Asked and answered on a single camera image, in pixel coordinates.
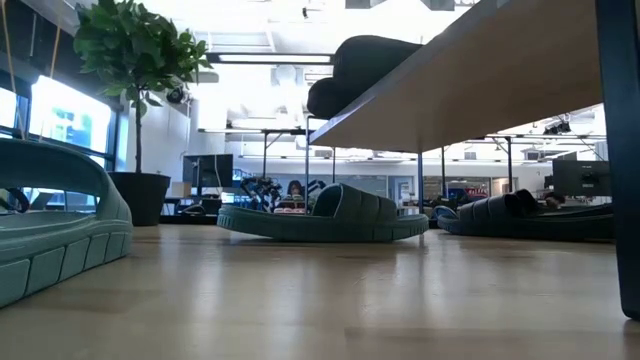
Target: monitor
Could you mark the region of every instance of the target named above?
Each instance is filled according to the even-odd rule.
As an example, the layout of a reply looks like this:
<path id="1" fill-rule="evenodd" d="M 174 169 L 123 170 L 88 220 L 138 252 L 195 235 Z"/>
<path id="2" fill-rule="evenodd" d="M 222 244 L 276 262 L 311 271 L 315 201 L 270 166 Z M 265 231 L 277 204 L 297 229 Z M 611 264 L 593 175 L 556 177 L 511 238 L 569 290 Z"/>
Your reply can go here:
<path id="1" fill-rule="evenodd" d="M 233 155 L 190 155 L 183 160 L 182 181 L 192 186 L 233 187 Z"/>
<path id="2" fill-rule="evenodd" d="M 607 161 L 553 161 L 553 191 L 567 196 L 611 196 Z"/>

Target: wooden tabletop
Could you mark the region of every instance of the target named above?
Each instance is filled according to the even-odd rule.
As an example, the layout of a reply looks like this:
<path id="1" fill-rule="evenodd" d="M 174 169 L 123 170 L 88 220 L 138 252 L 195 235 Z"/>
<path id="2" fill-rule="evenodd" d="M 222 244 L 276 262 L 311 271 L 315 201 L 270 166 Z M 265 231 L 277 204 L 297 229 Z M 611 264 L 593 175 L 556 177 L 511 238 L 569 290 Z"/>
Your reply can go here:
<path id="1" fill-rule="evenodd" d="M 482 0 L 311 142 L 416 153 L 601 101 L 594 0 Z"/>

